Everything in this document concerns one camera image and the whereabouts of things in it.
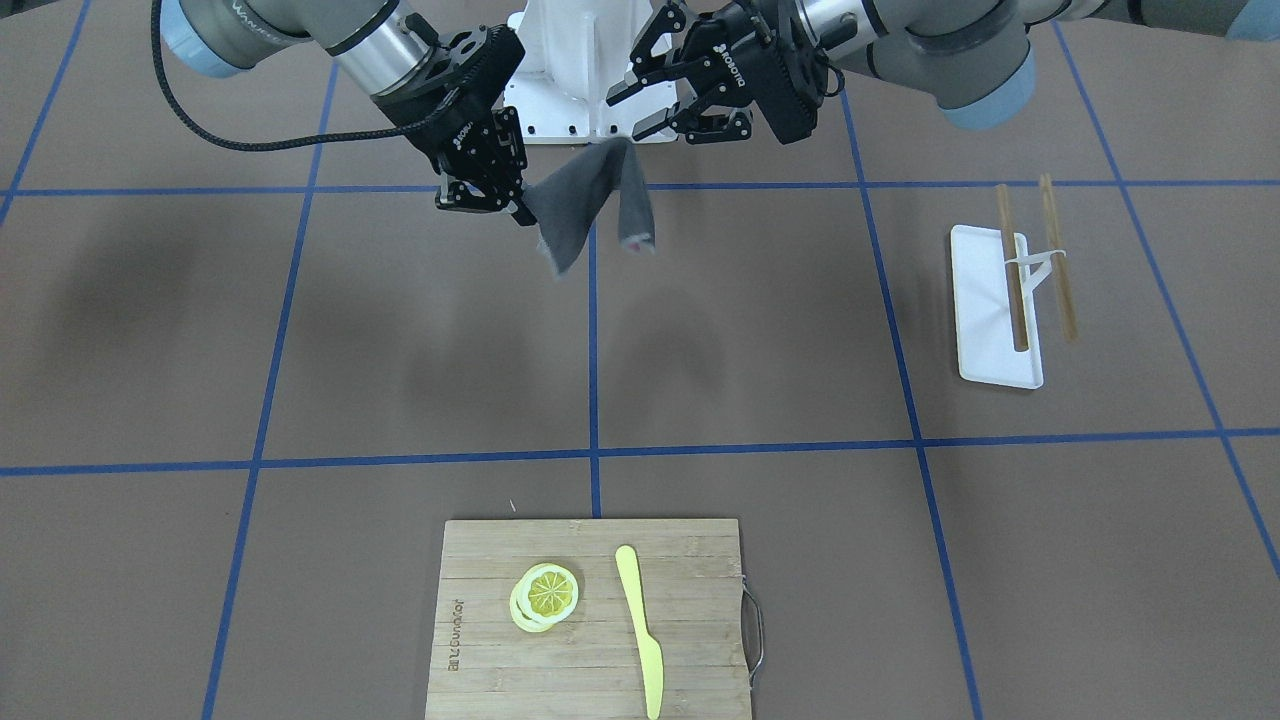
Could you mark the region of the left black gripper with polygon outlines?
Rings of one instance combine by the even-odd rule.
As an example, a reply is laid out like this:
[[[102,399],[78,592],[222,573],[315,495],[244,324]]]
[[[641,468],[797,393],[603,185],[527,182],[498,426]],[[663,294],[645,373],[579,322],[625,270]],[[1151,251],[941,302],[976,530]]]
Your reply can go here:
[[[631,70],[605,95],[617,106],[659,85],[689,83],[673,104],[636,120],[632,140],[669,131],[691,145],[744,141],[753,136],[751,104],[780,143],[809,138],[827,76],[797,4],[731,1],[701,12],[690,27],[690,56],[676,46],[658,53],[660,40],[689,28],[690,15],[686,1],[663,1],[635,38]]]

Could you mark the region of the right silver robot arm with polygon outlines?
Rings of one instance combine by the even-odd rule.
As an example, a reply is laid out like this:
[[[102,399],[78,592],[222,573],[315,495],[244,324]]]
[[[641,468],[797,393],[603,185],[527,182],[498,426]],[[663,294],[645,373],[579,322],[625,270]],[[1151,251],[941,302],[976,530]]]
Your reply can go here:
[[[234,141],[204,128],[174,95],[164,58],[230,78],[289,47],[320,47],[388,119],[388,127]],[[406,138],[439,176],[445,211],[508,213],[534,225],[518,114],[500,104],[524,60],[515,29],[480,24],[442,31],[408,1],[155,1],[154,74],[175,118],[193,135],[237,152]]]

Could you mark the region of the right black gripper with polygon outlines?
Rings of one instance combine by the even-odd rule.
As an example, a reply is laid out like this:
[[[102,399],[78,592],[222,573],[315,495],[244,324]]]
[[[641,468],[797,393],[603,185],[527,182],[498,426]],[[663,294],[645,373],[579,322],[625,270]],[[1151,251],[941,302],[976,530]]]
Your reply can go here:
[[[439,35],[411,26],[411,38],[426,40],[425,63],[374,104],[431,163],[442,178],[436,205],[457,211],[506,211],[521,227],[538,223],[518,196],[525,155],[515,111],[498,106],[524,60],[525,50],[508,26],[477,26]]]

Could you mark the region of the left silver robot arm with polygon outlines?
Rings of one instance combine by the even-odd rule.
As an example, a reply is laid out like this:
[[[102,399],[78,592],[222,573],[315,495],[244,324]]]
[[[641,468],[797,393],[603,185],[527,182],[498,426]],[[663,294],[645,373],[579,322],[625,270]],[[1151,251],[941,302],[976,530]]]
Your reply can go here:
[[[852,72],[931,95],[956,127],[988,129],[1036,90],[1030,28],[1079,19],[1252,42],[1275,41],[1279,23],[1275,1],[731,1],[703,13],[666,1],[605,100],[684,81],[689,91],[640,120],[635,140],[671,129],[690,143],[740,141],[756,108],[778,142],[795,143]]]

